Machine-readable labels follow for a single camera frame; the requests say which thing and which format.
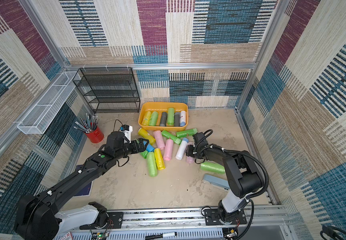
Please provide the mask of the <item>large light green roll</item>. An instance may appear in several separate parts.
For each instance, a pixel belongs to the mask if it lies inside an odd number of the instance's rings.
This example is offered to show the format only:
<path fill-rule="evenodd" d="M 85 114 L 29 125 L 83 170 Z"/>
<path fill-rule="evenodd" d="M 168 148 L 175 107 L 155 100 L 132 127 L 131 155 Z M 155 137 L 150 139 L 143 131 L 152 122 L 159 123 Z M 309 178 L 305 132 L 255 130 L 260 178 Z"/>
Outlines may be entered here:
<path fill-rule="evenodd" d="M 151 118 L 149 120 L 149 126 L 156 126 L 159 118 L 159 113 L 157 111 L 152 112 Z"/>

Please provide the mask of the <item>yellow trash bag roll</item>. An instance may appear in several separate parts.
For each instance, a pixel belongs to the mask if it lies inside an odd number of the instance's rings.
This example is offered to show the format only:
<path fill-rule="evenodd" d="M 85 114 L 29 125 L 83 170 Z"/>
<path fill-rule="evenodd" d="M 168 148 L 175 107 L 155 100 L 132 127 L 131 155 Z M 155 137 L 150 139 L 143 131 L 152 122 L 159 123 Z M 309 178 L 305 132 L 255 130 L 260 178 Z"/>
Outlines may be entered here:
<path fill-rule="evenodd" d="M 143 126 L 149 126 L 150 120 L 152 117 L 152 112 L 151 111 L 146 111 L 142 120 L 142 125 Z"/>

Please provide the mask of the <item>white roll red label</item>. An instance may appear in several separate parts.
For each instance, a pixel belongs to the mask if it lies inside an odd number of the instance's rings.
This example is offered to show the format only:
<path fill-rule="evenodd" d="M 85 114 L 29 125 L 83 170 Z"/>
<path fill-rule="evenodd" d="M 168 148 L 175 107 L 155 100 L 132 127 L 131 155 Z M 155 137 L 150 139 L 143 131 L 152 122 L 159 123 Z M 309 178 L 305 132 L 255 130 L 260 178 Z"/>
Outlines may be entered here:
<path fill-rule="evenodd" d="M 187 124 L 187 112 L 180 112 L 180 127 L 184 127 Z"/>

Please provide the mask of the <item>plain light green roll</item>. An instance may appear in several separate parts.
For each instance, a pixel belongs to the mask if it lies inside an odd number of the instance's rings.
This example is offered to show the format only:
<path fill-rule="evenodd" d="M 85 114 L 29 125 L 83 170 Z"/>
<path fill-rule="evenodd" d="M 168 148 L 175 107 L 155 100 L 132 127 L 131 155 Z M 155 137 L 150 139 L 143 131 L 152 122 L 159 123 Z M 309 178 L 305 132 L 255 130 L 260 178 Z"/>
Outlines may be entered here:
<path fill-rule="evenodd" d="M 174 108 L 168 108 L 167 112 L 167 126 L 174 126 L 174 120 L 175 120 L 175 109 Z"/>

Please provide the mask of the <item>fat green roll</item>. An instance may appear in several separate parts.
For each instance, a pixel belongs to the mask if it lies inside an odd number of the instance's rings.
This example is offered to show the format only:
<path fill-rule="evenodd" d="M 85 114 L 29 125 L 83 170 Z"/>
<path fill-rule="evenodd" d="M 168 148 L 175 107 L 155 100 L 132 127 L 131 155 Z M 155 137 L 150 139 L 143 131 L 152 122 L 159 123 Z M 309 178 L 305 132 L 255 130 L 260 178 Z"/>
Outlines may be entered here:
<path fill-rule="evenodd" d="M 216 174 L 225 174 L 225 168 L 217 163 L 203 162 L 200 164 L 200 168 L 203 171 L 212 172 Z"/>

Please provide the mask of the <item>grey trash bag roll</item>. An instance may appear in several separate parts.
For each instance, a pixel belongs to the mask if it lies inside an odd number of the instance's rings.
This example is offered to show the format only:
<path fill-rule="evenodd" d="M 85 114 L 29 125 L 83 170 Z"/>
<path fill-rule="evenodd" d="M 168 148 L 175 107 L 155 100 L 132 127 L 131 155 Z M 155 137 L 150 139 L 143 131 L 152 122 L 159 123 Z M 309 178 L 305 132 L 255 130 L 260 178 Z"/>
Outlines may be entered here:
<path fill-rule="evenodd" d="M 181 113 L 180 112 L 175 112 L 174 114 L 174 126 L 179 127 L 180 126 L 180 118 L 181 118 Z"/>

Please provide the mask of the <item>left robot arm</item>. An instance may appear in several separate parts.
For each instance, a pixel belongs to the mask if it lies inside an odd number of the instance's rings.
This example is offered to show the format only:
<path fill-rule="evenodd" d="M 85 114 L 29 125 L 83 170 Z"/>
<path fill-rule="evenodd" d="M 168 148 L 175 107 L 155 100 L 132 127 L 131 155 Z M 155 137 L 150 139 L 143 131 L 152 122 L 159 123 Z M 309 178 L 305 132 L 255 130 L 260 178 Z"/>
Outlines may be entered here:
<path fill-rule="evenodd" d="M 74 171 L 55 186 L 40 194 L 22 196 L 17 203 L 14 231 L 25 240 L 51 240 L 65 226 L 57 216 L 60 209 L 89 183 L 104 175 L 122 158 L 142 153 L 149 141 L 130 141 L 123 132 L 114 131 L 106 144 L 92 154 L 81 170 Z"/>

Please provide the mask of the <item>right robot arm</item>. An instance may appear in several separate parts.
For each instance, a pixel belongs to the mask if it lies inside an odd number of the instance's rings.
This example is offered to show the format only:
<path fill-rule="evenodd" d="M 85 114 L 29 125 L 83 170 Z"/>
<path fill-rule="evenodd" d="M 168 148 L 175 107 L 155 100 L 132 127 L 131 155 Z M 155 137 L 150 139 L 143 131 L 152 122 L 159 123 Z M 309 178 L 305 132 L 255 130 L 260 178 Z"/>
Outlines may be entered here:
<path fill-rule="evenodd" d="M 263 164 L 247 151 L 227 150 L 215 144 L 209 144 L 207 137 L 213 130 L 193 135 L 194 144 L 186 151 L 188 157 L 195 160 L 211 161 L 225 169 L 229 191 L 217 209 L 220 223 L 229 224 L 237 219 L 252 198 L 267 191 L 269 174 Z"/>

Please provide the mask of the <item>small dark grey roll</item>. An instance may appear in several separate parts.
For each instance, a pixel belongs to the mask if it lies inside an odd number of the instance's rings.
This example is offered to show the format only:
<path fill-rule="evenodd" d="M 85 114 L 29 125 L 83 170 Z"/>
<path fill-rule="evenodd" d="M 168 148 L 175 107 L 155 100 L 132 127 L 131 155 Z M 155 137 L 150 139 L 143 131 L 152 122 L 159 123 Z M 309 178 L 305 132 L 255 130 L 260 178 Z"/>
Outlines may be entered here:
<path fill-rule="evenodd" d="M 160 119 L 160 127 L 165 127 L 167 124 L 168 113 L 162 112 Z"/>

